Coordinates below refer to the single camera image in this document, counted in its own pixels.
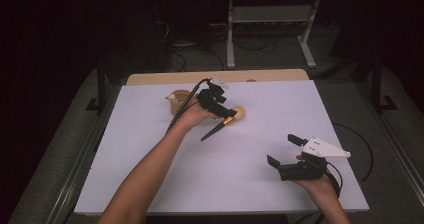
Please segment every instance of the human arm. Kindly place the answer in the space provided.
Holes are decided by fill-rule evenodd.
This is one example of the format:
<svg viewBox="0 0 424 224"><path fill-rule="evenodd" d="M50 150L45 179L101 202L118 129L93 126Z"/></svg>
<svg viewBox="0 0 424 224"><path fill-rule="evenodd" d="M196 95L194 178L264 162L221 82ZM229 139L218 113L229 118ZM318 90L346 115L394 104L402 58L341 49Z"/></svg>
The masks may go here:
<svg viewBox="0 0 424 224"><path fill-rule="evenodd" d="M158 192L185 135L194 126L216 117L193 98L165 136L122 182L98 223L140 223Z"/></svg>
<svg viewBox="0 0 424 224"><path fill-rule="evenodd" d="M312 201L317 205L318 209L328 220L330 224L349 224L339 198L334 190L334 187L327 177L323 175L318 180L298 180L295 181L303 187L311 197Z"/></svg>

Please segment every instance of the gray floor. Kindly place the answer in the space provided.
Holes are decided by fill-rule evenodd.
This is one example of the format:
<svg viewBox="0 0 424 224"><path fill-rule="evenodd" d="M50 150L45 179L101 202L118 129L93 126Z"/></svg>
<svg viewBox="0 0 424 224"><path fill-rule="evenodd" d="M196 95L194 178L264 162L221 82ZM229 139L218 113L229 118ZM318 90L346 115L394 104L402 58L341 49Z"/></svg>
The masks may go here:
<svg viewBox="0 0 424 224"><path fill-rule="evenodd" d="M269 51L267 53L236 46L236 69L302 68L310 76L317 75L340 61L328 55L337 32L338 28L333 26L313 29L309 46L318 65L316 69L306 67L295 38L296 31L267 35L266 38L261 36L261 40L253 38L257 36L240 38L244 46L247 41L256 46L264 45L266 41L276 41L276 46L275 50L272 45L264 49ZM218 57L225 62L224 43L214 43L210 47L212 52L199 50L199 47L178 52L185 57L185 71L221 70ZM174 63L170 71L174 72L180 67ZM353 68L354 65L331 78L316 81L340 142L353 154L349 161L358 181L367 173L371 159L364 140L357 133L366 140L374 154L373 170L363 183L370 210L349 213L349 217L353 223L423 223L422 200L417 195L419 191L414 188L414 180L409 178L411 175L424 175L424 160L421 158L424 151L423 114L405 94L396 76L386 69L383 69L382 95L390 96L398 110L377 114L369 102L370 80L359 84L352 82L349 75ZM93 147L107 124L108 113L119 87L108 85L107 90L110 104L105 115L86 111L91 98L97 97L96 73L87 77L10 223L71 224L96 221L96 218L72 213L72 208L95 155ZM418 180L416 184L422 185L422 181ZM296 223L304 216L288 215L289 223ZM318 214L314 214L301 223L313 223L317 217Z"/></svg>

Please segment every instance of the person's left arm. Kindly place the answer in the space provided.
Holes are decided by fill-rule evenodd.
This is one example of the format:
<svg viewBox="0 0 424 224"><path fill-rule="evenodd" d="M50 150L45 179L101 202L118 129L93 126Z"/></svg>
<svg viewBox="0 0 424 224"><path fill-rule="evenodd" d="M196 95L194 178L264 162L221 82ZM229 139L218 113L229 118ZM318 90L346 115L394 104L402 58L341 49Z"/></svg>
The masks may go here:
<svg viewBox="0 0 424 224"><path fill-rule="evenodd" d="M189 106L175 125L128 174L98 223L140 223L165 179L185 135L192 127L213 117L216 116L203 110L199 104Z"/></svg>

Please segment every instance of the brown object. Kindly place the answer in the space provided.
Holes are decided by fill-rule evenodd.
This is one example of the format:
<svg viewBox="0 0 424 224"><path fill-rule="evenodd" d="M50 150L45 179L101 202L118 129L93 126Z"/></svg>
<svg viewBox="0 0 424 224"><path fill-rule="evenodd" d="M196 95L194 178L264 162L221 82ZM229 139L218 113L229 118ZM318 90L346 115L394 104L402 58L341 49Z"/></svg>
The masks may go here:
<svg viewBox="0 0 424 224"><path fill-rule="evenodd" d="M171 103L171 114L175 116L178 110L181 108L181 105L190 95L188 90L175 90L166 99Z"/></svg>

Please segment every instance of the table top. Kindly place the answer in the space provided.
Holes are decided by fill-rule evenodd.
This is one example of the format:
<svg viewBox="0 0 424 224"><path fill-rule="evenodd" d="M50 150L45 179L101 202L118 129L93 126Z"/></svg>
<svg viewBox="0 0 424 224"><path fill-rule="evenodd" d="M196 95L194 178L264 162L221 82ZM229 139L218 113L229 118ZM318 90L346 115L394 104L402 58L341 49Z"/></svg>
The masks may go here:
<svg viewBox="0 0 424 224"><path fill-rule="evenodd" d="M220 120L207 120L192 129L150 206L149 215L316 210L301 187L280 180L278 172L267 164L266 155L282 164L296 163L295 156L301 150L287 141L288 134L305 139L317 137L338 147L340 143L314 82L304 75L296 81L295 75L285 76L290 81L266 78L265 73L273 76L274 72L305 74L302 70L225 72L228 76L224 81L230 76L234 79L229 81L230 87L224 94L227 97L224 106L242 105L246 117L204 142L200 138ZM213 77L211 73L224 75L224 72L163 73L140 74L129 79L130 84L119 94L75 212L103 212L119 184L159 141L172 120L165 96L176 89L191 90L194 82ZM193 77L186 83L179 77L195 74L200 79ZM170 84L172 81L164 78L169 75L178 84ZM146 78L145 83L135 85L143 82L143 76L150 80ZM343 207L347 211L368 210L347 159L327 160L343 175L340 197Z"/></svg>

